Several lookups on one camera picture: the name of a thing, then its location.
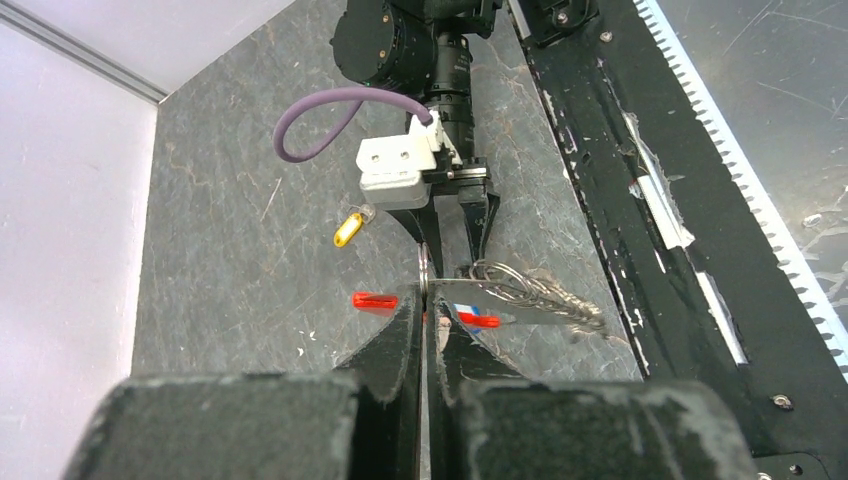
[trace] red object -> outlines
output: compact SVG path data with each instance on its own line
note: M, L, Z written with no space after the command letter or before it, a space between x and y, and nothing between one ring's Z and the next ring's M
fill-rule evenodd
M391 317L397 308L398 299L394 295L372 292L355 292L352 297L353 306L365 313ZM487 315L474 315L470 312L459 312L459 319L466 325L480 328L498 328L501 319Z

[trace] perforated white strip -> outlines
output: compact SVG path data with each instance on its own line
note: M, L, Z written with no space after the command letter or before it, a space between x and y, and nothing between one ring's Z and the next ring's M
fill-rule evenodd
M777 257L778 265L795 287L798 298L807 308L810 319L816 324L824 343L830 349L836 364L843 370L848 382L848 332L816 281L801 251L789 234L786 224L766 194L748 158L733 136L718 106L704 85L701 76L686 54L674 30L656 0L634 0L639 16L645 21L662 50L683 90L689 96L698 120L710 134L721 153L723 163L745 196L751 213L759 221Z

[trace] stone-textured surface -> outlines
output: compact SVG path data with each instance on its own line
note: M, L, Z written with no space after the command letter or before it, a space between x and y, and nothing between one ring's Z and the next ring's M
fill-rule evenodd
M396 134L403 114L367 105L315 160L277 159L270 134L286 106L346 85L327 40L343 2L299 0L161 106L153 164L134 374L329 370L377 330L356 290L417 279L414 242L382 214L344 249L332 235L363 201L354 163L364 136ZM534 378L638 377L606 279L508 17L472 39L477 149L503 202L488 257L549 272L614 319L613 337L559 325L506 326L481 337ZM344 106L304 116L304 150ZM461 211L442 213L446 271L467 262Z

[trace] coiled metal wire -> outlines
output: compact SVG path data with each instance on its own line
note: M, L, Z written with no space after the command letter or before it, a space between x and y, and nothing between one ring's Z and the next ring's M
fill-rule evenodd
M552 282L519 272L501 262L480 259L468 268L469 278L431 279L429 283L473 283L486 293L517 307L537 308L561 315L565 323L586 333L607 336L601 310L592 302Z

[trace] black strip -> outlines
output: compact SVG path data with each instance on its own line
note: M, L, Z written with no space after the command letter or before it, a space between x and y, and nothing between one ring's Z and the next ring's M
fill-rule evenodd
M0 20L153 104L168 93L20 7L0 0Z
M625 323L632 319L643 373L706 383L736 415L754 456L806 452L831 478L848 478L848 385L636 7L598 4L600 17L579 34L525 51ZM599 40L605 31L612 42ZM645 172L623 111L639 119L665 175L683 176L671 193L697 239L686 252L664 248L644 202L628 191ZM749 365L732 361L695 268L714 278ZM778 394L794 410L777 408Z

